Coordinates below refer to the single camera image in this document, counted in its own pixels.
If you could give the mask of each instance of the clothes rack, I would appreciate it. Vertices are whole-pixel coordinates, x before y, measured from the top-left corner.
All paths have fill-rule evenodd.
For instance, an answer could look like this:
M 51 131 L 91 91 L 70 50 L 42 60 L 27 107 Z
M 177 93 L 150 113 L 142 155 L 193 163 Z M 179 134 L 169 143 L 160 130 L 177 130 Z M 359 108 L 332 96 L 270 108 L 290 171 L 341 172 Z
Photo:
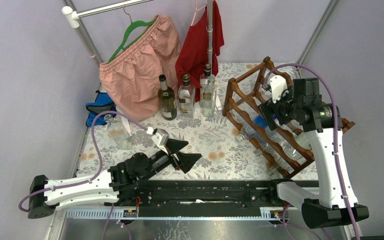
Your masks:
M 94 9 L 77 11 L 72 0 L 63 0 L 66 6 L 62 8 L 62 14 L 65 15 L 70 26 L 77 32 L 77 35 L 79 36 L 84 46 L 86 47 L 87 51 L 89 52 L 89 57 L 93 59 L 93 61 L 99 67 L 99 65 L 104 61 L 102 60 L 99 54 L 99 51 L 97 50 L 86 27 L 81 21 L 81 18 L 105 13 L 111 10 L 121 9 L 123 7 L 130 7 L 130 6 L 134 6 L 134 5 L 138 5 L 138 4 L 142 4 L 150 1 L 153 1 L 153 0 L 129 0 L 129 1 L 97 7 Z M 213 60 L 213 0 L 207 0 L 207 8 L 208 8 L 207 9 L 208 62 L 212 64 L 213 63 L 212 61 Z

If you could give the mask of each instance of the pink hanger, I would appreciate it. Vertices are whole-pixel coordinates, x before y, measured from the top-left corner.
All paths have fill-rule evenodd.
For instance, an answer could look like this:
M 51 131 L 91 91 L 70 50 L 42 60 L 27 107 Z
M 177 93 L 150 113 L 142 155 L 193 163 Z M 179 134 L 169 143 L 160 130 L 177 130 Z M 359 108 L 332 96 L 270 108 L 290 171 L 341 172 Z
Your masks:
M 193 26 L 194 25 L 194 22 L 195 22 L 195 17 L 197 16 L 197 12 L 201 9 L 204 9 L 207 5 L 201 7 L 201 8 L 198 8 L 197 7 L 197 0 L 195 0 L 195 14 L 193 15 L 193 19 L 192 19 L 192 23 L 190 24 L 190 26 Z

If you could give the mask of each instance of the clothes hanger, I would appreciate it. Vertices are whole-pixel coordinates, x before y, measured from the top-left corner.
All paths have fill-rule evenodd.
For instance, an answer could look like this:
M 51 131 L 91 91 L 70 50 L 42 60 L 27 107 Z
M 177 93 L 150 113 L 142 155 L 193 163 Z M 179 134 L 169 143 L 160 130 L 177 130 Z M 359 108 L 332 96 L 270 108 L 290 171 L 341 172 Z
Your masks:
M 201 9 L 204 9 L 207 5 L 201 7 L 201 8 L 198 8 L 197 7 L 197 0 L 195 0 L 195 14 L 193 15 L 193 19 L 192 19 L 192 23 L 190 24 L 190 26 L 192 27 L 194 25 L 194 22 L 195 22 L 195 17 L 197 16 L 197 12 Z
M 130 34 L 133 32 L 133 30 L 139 28 L 139 27 L 150 27 L 152 26 L 152 24 L 155 23 L 156 19 L 152 20 L 152 21 L 149 21 L 149 22 L 144 22 L 142 20 L 138 20 L 138 21 L 132 21 L 132 16 L 126 12 L 126 9 L 125 9 L 125 6 L 123 4 L 123 11 L 125 14 L 128 15 L 128 17 L 130 18 L 130 25 L 127 27 L 127 30 L 126 32 L 124 33 L 124 37 L 123 37 L 123 41 L 121 42 L 120 46 L 117 48 L 117 50 L 115 50 L 115 52 L 112 54 L 112 56 L 109 58 L 107 64 L 111 63 L 116 57 L 117 57 L 117 54 L 119 54 L 119 52 L 123 49 L 123 50 L 126 50 L 128 49 L 132 44 L 136 43 L 136 41 L 138 39 L 140 39 L 142 37 L 142 35 L 145 34 L 146 30 L 142 32 L 142 34 L 140 34 L 135 40 L 131 41 L 131 43 L 129 43 L 127 46 L 125 46 L 126 42 L 127 42 L 127 39 L 129 38 Z

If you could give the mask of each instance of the hanger hook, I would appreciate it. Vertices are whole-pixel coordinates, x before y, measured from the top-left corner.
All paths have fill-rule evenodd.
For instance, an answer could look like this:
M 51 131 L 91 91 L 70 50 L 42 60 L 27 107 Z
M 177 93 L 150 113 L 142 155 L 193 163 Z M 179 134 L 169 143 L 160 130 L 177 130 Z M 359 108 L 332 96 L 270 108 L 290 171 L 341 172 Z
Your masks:
M 125 2 L 126 0 L 123 0 L 123 11 L 124 11 L 124 13 L 125 14 L 127 14 L 128 15 L 128 17 L 130 18 L 130 23 L 132 24 L 133 23 L 133 21 L 132 21 L 132 16 L 130 16 L 130 14 L 128 14 L 127 12 L 126 12 L 126 9 L 125 9 Z

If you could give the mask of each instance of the green wine bottle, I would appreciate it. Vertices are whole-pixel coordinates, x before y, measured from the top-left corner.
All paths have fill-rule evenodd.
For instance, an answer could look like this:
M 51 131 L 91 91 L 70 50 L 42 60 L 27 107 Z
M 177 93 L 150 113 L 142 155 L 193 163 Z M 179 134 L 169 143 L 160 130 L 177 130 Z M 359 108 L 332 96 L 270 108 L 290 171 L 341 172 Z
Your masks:
M 158 90 L 159 107 L 161 108 L 162 117 L 166 120 L 173 120 L 177 117 L 175 91 L 167 85 L 166 76 L 159 76 L 161 88 Z

